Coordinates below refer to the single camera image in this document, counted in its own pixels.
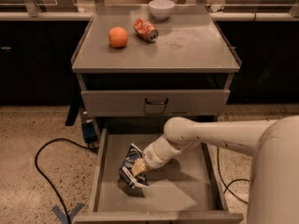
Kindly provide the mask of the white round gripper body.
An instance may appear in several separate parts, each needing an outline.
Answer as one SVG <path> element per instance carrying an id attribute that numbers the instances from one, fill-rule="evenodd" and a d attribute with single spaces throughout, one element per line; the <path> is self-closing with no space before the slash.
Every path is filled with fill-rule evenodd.
<path id="1" fill-rule="evenodd" d="M 185 141 L 170 141 L 163 134 L 143 150 L 143 159 L 149 170 L 159 169 L 186 149 Z"/>

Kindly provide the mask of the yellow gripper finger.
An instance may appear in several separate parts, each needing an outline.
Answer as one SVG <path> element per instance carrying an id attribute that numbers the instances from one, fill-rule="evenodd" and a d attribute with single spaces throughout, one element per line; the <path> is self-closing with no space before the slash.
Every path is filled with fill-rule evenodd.
<path id="1" fill-rule="evenodd" d="M 141 158 L 135 160 L 135 163 L 131 169 L 133 176 L 138 176 L 148 171 L 148 167 L 145 161 Z"/>

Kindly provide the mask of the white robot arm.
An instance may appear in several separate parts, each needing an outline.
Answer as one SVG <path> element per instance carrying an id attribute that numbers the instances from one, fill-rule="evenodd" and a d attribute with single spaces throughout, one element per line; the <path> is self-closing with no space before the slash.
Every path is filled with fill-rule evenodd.
<path id="1" fill-rule="evenodd" d="M 158 169 L 199 142 L 252 157 L 248 224 L 299 224 L 298 116 L 224 122 L 171 118 L 135 162 L 133 175 Z"/>

